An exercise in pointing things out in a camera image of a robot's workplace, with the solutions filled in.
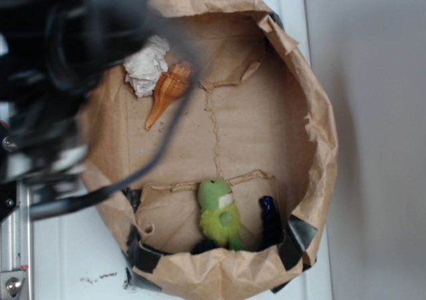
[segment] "white surface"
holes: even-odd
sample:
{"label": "white surface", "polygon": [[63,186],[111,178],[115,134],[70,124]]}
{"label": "white surface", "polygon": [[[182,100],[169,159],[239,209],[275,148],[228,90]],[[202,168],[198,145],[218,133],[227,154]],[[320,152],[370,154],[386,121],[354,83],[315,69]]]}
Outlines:
{"label": "white surface", "polygon": [[426,296],[426,0],[306,0],[335,109],[333,298]]}
{"label": "white surface", "polygon": [[[264,0],[280,16],[308,57],[304,0]],[[35,300],[176,299],[144,289],[124,289],[126,259],[94,208],[35,223]],[[100,278],[101,275],[116,275]],[[317,264],[277,295],[255,300],[331,300],[327,232]]]}

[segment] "metal bracket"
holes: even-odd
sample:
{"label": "metal bracket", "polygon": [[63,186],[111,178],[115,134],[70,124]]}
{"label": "metal bracket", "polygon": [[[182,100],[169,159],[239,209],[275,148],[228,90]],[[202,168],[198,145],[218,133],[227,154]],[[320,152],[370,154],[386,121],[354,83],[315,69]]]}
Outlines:
{"label": "metal bracket", "polygon": [[0,299],[29,299],[29,283],[26,271],[19,270],[0,273]]}
{"label": "metal bracket", "polygon": [[19,208],[14,208],[0,224],[0,300],[31,300],[33,237],[29,206],[32,199],[22,182],[15,182],[14,186],[15,205]]}

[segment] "white crumpled tissue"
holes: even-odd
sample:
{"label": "white crumpled tissue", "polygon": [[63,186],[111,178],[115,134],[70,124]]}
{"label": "white crumpled tissue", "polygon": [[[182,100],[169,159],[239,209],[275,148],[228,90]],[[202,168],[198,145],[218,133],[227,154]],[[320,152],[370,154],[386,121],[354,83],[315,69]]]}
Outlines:
{"label": "white crumpled tissue", "polygon": [[125,82],[130,83],[137,97],[152,95],[161,72],[168,71],[164,56],[169,49],[166,39],[154,35],[143,49],[124,60],[127,71]]}

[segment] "conch shell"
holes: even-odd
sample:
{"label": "conch shell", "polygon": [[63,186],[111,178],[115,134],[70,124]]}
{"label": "conch shell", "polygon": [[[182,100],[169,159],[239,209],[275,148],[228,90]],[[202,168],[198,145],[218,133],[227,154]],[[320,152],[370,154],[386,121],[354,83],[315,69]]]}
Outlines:
{"label": "conch shell", "polygon": [[161,73],[154,89],[154,105],[145,123],[146,130],[151,129],[168,105],[184,95],[190,76],[190,63],[186,61],[172,64],[167,73]]}

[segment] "white wall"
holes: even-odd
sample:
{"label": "white wall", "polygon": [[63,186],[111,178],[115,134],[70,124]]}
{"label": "white wall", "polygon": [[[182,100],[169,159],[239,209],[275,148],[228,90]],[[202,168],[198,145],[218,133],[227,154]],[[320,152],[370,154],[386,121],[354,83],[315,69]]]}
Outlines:
{"label": "white wall", "polygon": [[335,109],[334,300],[426,299],[426,0],[306,0]]}

